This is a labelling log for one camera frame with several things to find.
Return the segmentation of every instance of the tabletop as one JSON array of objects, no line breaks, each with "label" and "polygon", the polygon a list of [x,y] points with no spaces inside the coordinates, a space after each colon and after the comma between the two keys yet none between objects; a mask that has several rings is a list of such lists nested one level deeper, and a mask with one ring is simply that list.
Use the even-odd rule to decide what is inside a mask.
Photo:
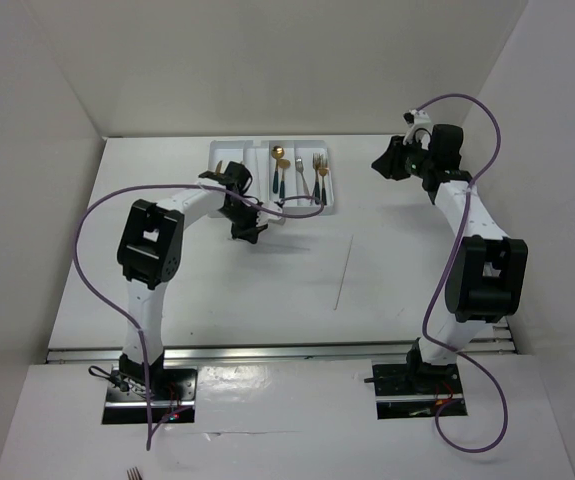
[{"label": "tabletop", "polygon": [[[530,356],[479,358],[505,389],[507,435],[484,454],[456,452],[432,418],[378,420],[369,360],[206,365],[196,421],[168,425],[145,451],[145,425],[101,425],[106,382],[87,365],[30,368],[0,460],[0,480],[573,480]],[[502,411],[492,383],[459,362],[468,416],[442,426],[469,448],[491,442]]]},{"label": "tabletop", "polygon": [[[287,137],[245,137],[254,141]],[[329,149],[332,215],[270,224],[257,245],[233,241],[226,219],[204,218],[184,234],[167,289],[167,346],[412,341],[447,259],[453,233],[420,180],[387,181],[371,169],[389,136],[318,139]],[[193,183],[213,140],[111,138],[90,202],[137,184]],[[119,196],[89,218],[80,240],[90,280],[120,305],[126,281],[116,250],[131,204],[172,191]],[[446,315],[438,302],[434,316]],[[50,349],[122,346],[126,322],[69,272]],[[489,327],[480,338],[491,338]]]}]

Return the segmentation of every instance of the gray wall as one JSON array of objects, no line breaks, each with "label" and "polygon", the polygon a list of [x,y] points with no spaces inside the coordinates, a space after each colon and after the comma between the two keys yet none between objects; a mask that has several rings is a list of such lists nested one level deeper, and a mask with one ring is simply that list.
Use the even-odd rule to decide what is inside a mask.
[{"label": "gray wall", "polygon": [[100,131],[137,136],[401,131],[480,91],[526,3],[25,1]]},{"label": "gray wall", "polygon": [[46,352],[101,148],[31,17],[0,0],[0,453],[27,365]]},{"label": "gray wall", "polygon": [[[540,359],[575,469],[575,0],[529,2],[480,98],[503,131],[481,193],[530,248],[511,326]],[[492,152],[493,130],[477,110],[464,128],[465,160],[476,170]]]}]

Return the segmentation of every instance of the fork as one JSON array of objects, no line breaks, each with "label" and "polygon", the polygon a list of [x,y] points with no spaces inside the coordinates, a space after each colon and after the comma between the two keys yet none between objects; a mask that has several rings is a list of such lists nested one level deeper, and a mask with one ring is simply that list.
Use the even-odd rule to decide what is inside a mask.
[{"label": "fork", "polygon": [[318,169],[320,168],[320,153],[314,153],[314,157],[312,160],[312,165],[314,167],[314,171],[316,172],[316,183],[314,183],[314,198],[316,199],[316,203],[320,203],[320,183],[318,183]]},{"label": "fork", "polygon": [[143,480],[143,477],[140,476],[140,472],[138,471],[138,467],[130,468],[129,470],[127,470],[127,479]]},{"label": "fork", "polygon": [[305,191],[305,195],[309,197],[309,187],[307,186],[307,180],[305,180],[305,174],[303,173],[305,166],[303,165],[303,159],[300,157],[296,159],[296,171],[300,173],[300,177],[303,179],[303,190]]}]

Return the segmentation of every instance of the purple cable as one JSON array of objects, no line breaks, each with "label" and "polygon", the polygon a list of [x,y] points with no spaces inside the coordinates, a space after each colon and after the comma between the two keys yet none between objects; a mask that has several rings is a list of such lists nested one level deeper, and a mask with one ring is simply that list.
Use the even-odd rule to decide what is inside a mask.
[{"label": "purple cable", "polygon": [[489,379],[492,381],[492,383],[496,387],[496,390],[498,390],[498,394],[500,395],[500,401],[501,401],[502,406],[503,406],[503,426],[502,426],[502,429],[500,430],[500,434],[498,435],[496,440],[494,440],[493,442],[491,442],[489,445],[487,445],[485,447],[481,447],[481,448],[461,447],[460,445],[457,445],[454,442],[452,442],[444,434],[442,428],[440,427],[440,421],[439,421],[440,414],[442,413],[442,411],[445,408],[447,408],[449,405],[453,404],[454,402],[457,402],[458,400],[452,400],[451,402],[447,402],[447,403],[443,404],[438,409],[438,411],[436,412],[436,417],[435,417],[436,429],[438,430],[439,435],[442,437],[442,439],[445,442],[447,442],[448,445],[455,448],[456,450],[459,450],[459,451],[465,452],[465,453],[483,453],[483,452],[488,452],[489,450],[492,450],[493,448],[495,448],[503,440],[503,438],[505,437],[505,434],[507,433],[507,424],[509,422],[509,411],[507,410],[507,398],[505,397],[505,393],[503,392],[502,387],[498,383],[498,380],[496,380],[496,378],[491,374],[491,372],[489,370],[487,370],[485,367],[483,367],[480,363],[478,363],[476,360],[471,358],[469,355],[467,355],[463,352],[457,351],[451,345],[447,345],[446,343],[443,343],[440,340],[437,340],[437,339],[433,338],[432,336],[430,336],[428,329],[427,329],[427,326],[429,325],[429,317],[431,316],[431,312],[433,311],[434,306],[436,305],[436,301],[438,300],[438,296],[440,295],[440,292],[442,291],[443,287],[445,286],[445,282],[447,281],[447,277],[449,276],[449,272],[451,271],[451,269],[454,265],[454,261],[456,260],[456,254],[458,253],[458,249],[460,248],[460,243],[462,242],[462,239],[463,239],[463,233],[465,231],[465,225],[467,224],[467,217],[469,215],[469,208],[470,208],[470,204],[471,204],[471,189],[476,184],[476,181],[480,177],[482,177],[483,174],[487,170],[489,170],[489,168],[492,166],[492,164],[496,161],[496,158],[498,157],[498,152],[500,151],[501,136],[500,136],[500,127],[498,126],[498,121],[496,120],[496,117],[494,117],[494,114],[491,113],[489,108],[487,108],[485,106],[485,104],[483,104],[477,98],[474,98],[470,95],[465,95],[464,93],[447,93],[445,95],[440,95],[439,97],[433,98],[433,99],[429,100],[428,102],[422,104],[420,107],[418,107],[418,110],[423,110],[426,107],[428,107],[429,105],[431,105],[435,102],[438,102],[440,100],[443,100],[445,98],[464,98],[465,100],[469,100],[470,102],[473,102],[476,105],[478,105],[487,114],[487,116],[491,120],[491,123],[493,123],[493,125],[494,125],[494,130],[496,131],[496,149],[494,150],[494,154],[491,156],[491,159],[489,160],[489,162],[487,162],[487,164],[476,175],[474,175],[474,177],[469,182],[469,185],[467,187],[467,191],[465,193],[465,210],[463,212],[463,218],[460,221],[460,226],[458,227],[458,232],[456,233],[456,239],[454,240],[454,245],[451,247],[451,253],[449,254],[449,259],[447,260],[447,265],[445,265],[445,269],[443,270],[443,274],[440,277],[440,281],[438,282],[438,285],[436,286],[436,290],[434,291],[434,294],[431,297],[429,305],[427,306],[427,311],[425,312],[425,316],[423,318],[423,329],[422,329],[422,331],[423,331],[423,337],[425,337],[430,342],[432,342],[435,345],[438,345],[440,347],[443,347],[443,348],[445,348],[451,352],[454,352],[455,354],[464,358],[468,362],[473,363],[476,367],[478,367],[480,369],[481,372],[483,372],[485,375],[487,375],[489,377]]},{"label": "purple cable", "polygon": [[[277,211],[265,208],[262,205],[257,205],[251,199],[245,198],[242,195],[238,195],[237,193],[231,192],[224,187],[216,187],[216,186],[212,186],[212,185],[184,184],[184,183],[180,183],[180,184],[173,184],[172,183],[172,184],[163,184],[163,185],[135,185],[133,187],[126,187],[126,188],[121,188],[120,190],[116,190],[115,192],[109,193],[109,194],[105,195],[104,197],[102,197],[100,200],[97,200],[96,202],[94,202],[87,209],[85,214],[82,216],[82,218],[80,219],[80,222],[78,224],[78,228],[76,228],[76,233],[74,236],[74,268],[76,269],[76,272],[78,272],[78,275],[80,276],[80,279],[82,280],[82,282],[91,291],[91,293],[93,293],[96,297],[98,297],[98,299],[100,301],[102,301],[103,303],[105,303],[109,307],[113,308],[118,313],[120,313],[123,317],[125,317],[129,321],[129,323],[131,323],[134,326],[134,328],[138,332],[138,339],[140,340],[140,344],[141,344],[141,347],[143,350],[143,363],[145,365],[149,365],[149,359],[147,356],[147,345],[145,343],[145,334],[143,333],[142,328],[140,327],[140,324],[138,323],[138,321],[133,316],[131,316],[129,314],[129,312],[127,312],[123,308],[116,305],[114,302],[112,302],[109,298],[107,298],[105,295],[100,293],[100,291],[98,291],[98,289],[92,285],[92,283],[89,281],[89,279],[87,278],[87,276],[83,272],[82,267],[80,266],[80,258],[78,256],[78,243],[80,241],[80,233],[82,232],[83,225],[85,224],[85,220],[87,220],[87,217],[89,217],[89,214],[91,212],[93,212],[96,208],[98,208],[100,205],[105,203],[107,200],[110,200],[110,199],[112,199],[118,195],[122,195],[123,193],[134,192],[137,190],[162,190],[162,189],[211,190],[214,192],[223,192],[226,195],[229,195],[230,197],[235,198],[236,200],[239,200],[239,201],[243,202],[244,204],[249,205],[252,208],[255,208],[256,210],[259,210],[259,211],[265,212],[265,213],[269,213],[271,215],[276,215],[278,217],[283,217],[283,218],[293,218],[293,219],[311,218],[311,217],[315,217],[316,215],[321,213],[325,208],[324,205],[321,204],[319,206],[320,208],[318,210],[316,210],[315,212],[306,213],[303,215],[294,215],[294,214],[290,214],[290,213],[277,212]],[[283,201],[286,202],[288,200],[297,200],[299,198],[307,199],[307,200],[314,200],[313,197],[310,197],[307,195],[296,195],[296,196],[292,196],[292,197],[287,197],[287,198],[283,199]],[[178,411],[182,411],[187,407],[179,409],[178,411],[174,411],[167,416],[163,416],[163,418],[160,420],[160,422],[158,422],[156,427],[152,428],[153,420],[152,420],[152,412],[151,412],[151,391],[150,391],[150,385],[151,384],[150,384],[150,378],[149,378],[149,369],[145,368],[144,371],[145,371],[145,403],[147,405],[147,451],[149,451],[151,449],[151,439],[154,436],[154,433],[156,432],[156,430],[158,430],[158,427],[160,427],[160,425],[162,423],[164,423],[163,420],[166,421],[169,418],[169,416],[171,416],[174,413],[177,413]]]}]

